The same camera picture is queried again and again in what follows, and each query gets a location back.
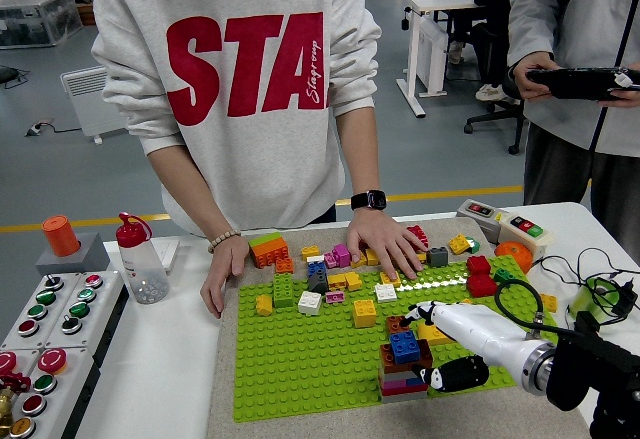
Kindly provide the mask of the person's right hand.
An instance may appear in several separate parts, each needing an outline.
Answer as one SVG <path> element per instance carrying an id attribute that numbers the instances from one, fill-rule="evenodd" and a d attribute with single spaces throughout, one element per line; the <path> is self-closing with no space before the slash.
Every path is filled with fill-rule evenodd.
<path id="1" fill-rule="evenodd" d="M 220 319 L 224 310 L 224 287 L 231 277 L 244 273 L 249 254 L 248 242 L 241 236 L 232 236 L 218 244 L 212 254 L 207 277 L 200 289 L 207 310 Z"/>
<path id="2" fill-rule="evenodd" d="M 513 76 L 520 96 L 525 101 L 549 99 L 552 94 L 545 85 L 535 83 L 527 78 L 531 70 L 556 70 L 560 66 L 545 51 L 537 51 L 523 57 L 514 67 Z"/>

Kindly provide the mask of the person's left hand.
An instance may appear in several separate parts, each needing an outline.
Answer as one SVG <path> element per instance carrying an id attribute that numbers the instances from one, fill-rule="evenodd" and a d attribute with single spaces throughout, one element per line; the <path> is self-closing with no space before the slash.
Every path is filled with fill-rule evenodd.
<path id="1" fill-rule="evenodd" d="M 598 104 L 601 107 L 634 108 L 639 106 L 639 85 L 635 84 L 626 72 L 615 73 L 616 87 L 608 92 L 606 100 Z"/>
<path id="2" fill-rule="evenodd" d="M 382 270 L 390 277 L 400 270 L 407 278 L 416 279 L 423 266 L 416 251 L 425 245 L 410 231 L 380 210 L 359 208 L 347 229 L 347 248 L 353 262 L 359 262 L 360 245 L 365 244 L 378 257 Z"/>

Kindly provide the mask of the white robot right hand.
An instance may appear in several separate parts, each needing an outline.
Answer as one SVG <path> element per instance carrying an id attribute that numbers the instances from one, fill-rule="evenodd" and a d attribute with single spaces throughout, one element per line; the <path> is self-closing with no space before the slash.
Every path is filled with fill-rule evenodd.
<path id="1" fill-rule="evenodd" d="M 525 331 L 485 305 L 426 301 L 409 307 L 403 325 L 423 319 L 453 338 L 472 354 L 435 368 L 412 365 L 414 374 L 439 392 L 458 392 L 486 383 L 491 366 L 504 367 L 524 390 L 546 392 L 555 346 L 533 339 Z"/>

